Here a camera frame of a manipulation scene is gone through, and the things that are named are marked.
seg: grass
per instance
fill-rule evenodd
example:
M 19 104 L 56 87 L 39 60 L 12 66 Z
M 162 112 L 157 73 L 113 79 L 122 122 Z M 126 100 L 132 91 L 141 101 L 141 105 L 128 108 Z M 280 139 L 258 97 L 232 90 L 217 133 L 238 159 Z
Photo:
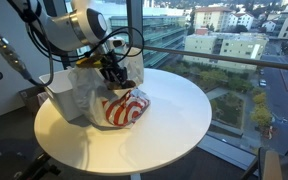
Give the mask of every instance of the grass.
M 243 114 L 243 107 L 241 107 L 240 103 L 244 104 L 243 101 L 239 99 L 239 101 L 232 103 L 232 101 L 228 101 L 225 95 L 214 100 L 217 104 L 217 111 L 213 114 L 214 119 L 240 129 Z

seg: glass window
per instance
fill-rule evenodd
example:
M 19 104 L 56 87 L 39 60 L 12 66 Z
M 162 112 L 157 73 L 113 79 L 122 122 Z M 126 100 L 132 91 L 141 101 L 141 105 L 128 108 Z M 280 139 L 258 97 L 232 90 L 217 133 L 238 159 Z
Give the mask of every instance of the glass window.
M 158 8 L 155 11 L 159 13 L 166 12 L 166 9 Z M 172 11 L 181 12 L 180 9 L 172 9 Z M 173 16 L 173 14 L 170 13 L 170 9 L 168 9 L 168 13 L 169 14 L 166 13 L 168 16 Z M 195 19 L 195 21 L 196 23 L 199 21 L 199 23 L 202 24 L 203 16 L 201 19 Z M 219 56 L 248 58 L 254 61 L 266 61 L 267 58 L 264 56 L 264 54 L 266 55 L 266 49 L 279 49 L 277 44 L 274 44 L 271 40 L 263 41 L 263 39 L 270 37 L 262 37 L 260 34 L 255 35 L 253 33 L 246 33 L 250 35 L 245 35 L 245 38 L 240 39 L 238 39 L 238 37 L 242 37 L 242 35 L 233 33 L 210 32 L 206 35 L 197 35 L 192 34 L 192 32 L 195 32 L 194 28 L 192 30 L 184 28 L 184 30 L 181 31 L 181 23 L 182 21 L 178 20 L 178 26 L 166 26 L 165 29 L 159 29 L 160 33 L 158 34 L 158 37 L 161 39 L 159 44 L 160 47 L 167 49 L 177 48 L 177 50 L 180 51 L 194 51 L 196 53 L 208 53 Z M 215 30 L 223 29 L 221 25 L 213 24 L 213 26 Z M 166 36 L 168 33 L 174 33 L 172 31 L 178 31 L 178 33 Z M 179 44 L 177 38 L 182 37 L 185 39 L 186 43 L 184 47 L 179 47 L 177 46 Z M 282 37 L 284 37 L 284 39 L 288 37 L 288 27 L 287 31 L 282 33 Z M 196 40 L 198 40 L 199 43 L 200 41 L 203 41 L 203 43 L 195 49 Z M 236 45 L 234 49 L 230 48 L 233 44 Z M 282 124 L 281 122 L 283 122 L 283 119 L 281 117 L 287 116 L 288 118 L 288 109 L 285 108 L 286 106 L 281 105 L 281 103 L 285 103 L 284 101 L 277 102 L 279 98 L 276 98 L 279 96 L 283 97 L 286 92 L 285 89 L 281 88 L 283 87 L 283 79 L 279 74 L 280 71 L 282 71 L 282 73 L 285 73 L 285 79 L 288 80 L 288 72 L 286 70 L 265 68 L 265 76 L 263 76 L 259 74 L 258 69 L 260 67 L 256 65 L 232 63 L 221 60 L 214 61 L 212 58 L 167 54 L 164 52 L 157 52 L 154 55 L 145 56 L 144 64 L 148 68 L 167 70 L 188 78 L 197 84 L 206 94 L 215 93 L 216 90 L 213 90 L 214 88 L 216 89 L 216 87 L 225 89 L 225 92 L 210 98 L 213 108 L 213 118 L 212 125 L 208 131 L 209 136 L 220 141 L 225 140 L 228 144 L 251 153 L 254 153 L 256 151 L 255 149 L 260 146 L 273 147 L 282 153 L 287 151 L 288 140 L 284 141 L 284 139 L 286 139 L 285 137 L 288 137 L 288 124 Z M 262 87 L 262 85 L 260 86 L 260 78 L 267 81 L 265 87 Z M 253 101 L 253 98 L 261 93 L 265 93 L 262 95 L 266 97 L 264 109 L 259 109 L 259 106 L 255 107 Z M 262 110 L 268 115 L 267 117 L 269 117 L 265 118 L 265 123 L 270 124 L 273 116 L 276 119 L 275 123 L 272 123 L 273 133 L 275 133 L 273 135 L 271 134 L 273 136 L 272 139 L 269 139 L 269 126 L 259 125 L 261 121 L 258 121 L 258 117 L 255 117 L 252 115 L 253 113 L 251 113 Z

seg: plastic bag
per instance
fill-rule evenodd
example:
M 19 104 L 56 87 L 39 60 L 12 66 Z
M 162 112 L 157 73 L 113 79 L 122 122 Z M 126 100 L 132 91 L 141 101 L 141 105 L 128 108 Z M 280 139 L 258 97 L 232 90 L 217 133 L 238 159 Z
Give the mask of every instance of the plastic bag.
M 132 48 L 130 54 L 137 52 L 139 49 Z M 134 88 L 108 90 L 97 68 L 75 67 L 68 75 L 76 105 L 87 119 L 101 127 L 130 128 L 150 104 L 148 96 L 136 88 L 144 78 L 142 54 L 127 57 L 119 65 L 127 68 Z

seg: red stripe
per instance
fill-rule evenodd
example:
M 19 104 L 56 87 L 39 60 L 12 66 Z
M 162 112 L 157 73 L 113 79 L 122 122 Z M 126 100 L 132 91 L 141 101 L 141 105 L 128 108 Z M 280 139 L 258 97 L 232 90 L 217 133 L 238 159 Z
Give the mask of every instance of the red stripe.
M 117 110 L 116 110 L 116 113 L 114 114 L 114 121 L 113 121 L 113 123 L 114 123 L 114 125 L 121 125 L 121 126 L 123 126 L 125 123 L 123 123 L 123 124 L 119 124 L 118 123 L 118 119 L 120 118 L 120 116 L 121 116 L 121 113 L 123 112 L 123 110 L 124 110 L 124 106 L 120 106 Z
M 141 104 L 138 103 L 137 101 L 131 102 L 131 103 L 127 106 L 126 113 L 125 113 L 125 117 L 124 117 L 124 123 L 125 123 L 125 122 L 127 123 L 127 122 L 129 121 L 129 119 L 127 119 L 127 118 L 128 118 L 128 114 L 130 113 L 130 110 L 131 110 L 134 106 L 139 107 L 140 109 L 142 109 Z
M 134 111 L 133 114 L 132 114 L 132 118 L 133 119 L 136 118 L 139 114 L 140 114 L 139 112 Z
M 103 107 L 105 106 L 105 104 L 106 104 L 107 102 L 108 102 L 108 101 L 102 101 Z
M 110 114 L 112 113 L 113 108 L 119 103 L 119 100 L 114 101 L 106 110 L 106 119 L 109 121 Z

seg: gray wall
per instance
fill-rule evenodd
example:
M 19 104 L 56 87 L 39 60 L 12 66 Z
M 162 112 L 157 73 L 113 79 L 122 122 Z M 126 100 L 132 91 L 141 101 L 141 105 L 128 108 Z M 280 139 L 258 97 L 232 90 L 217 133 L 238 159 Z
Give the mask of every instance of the gray wall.
M 6 0 L 0 0 L 0 34 L 15 48 L 21 60 L 35 80 L 49 73 L 48 59 L 38 52 L 26 33 L 25 25 Z M 63 69 L 61 63 L 54 62 L 55 71 Z M 4 78 L 0 81 L 0 114 L 24 106 L 18 91 L 32 87 L 14 71 L 0 55 L 0 71 Z

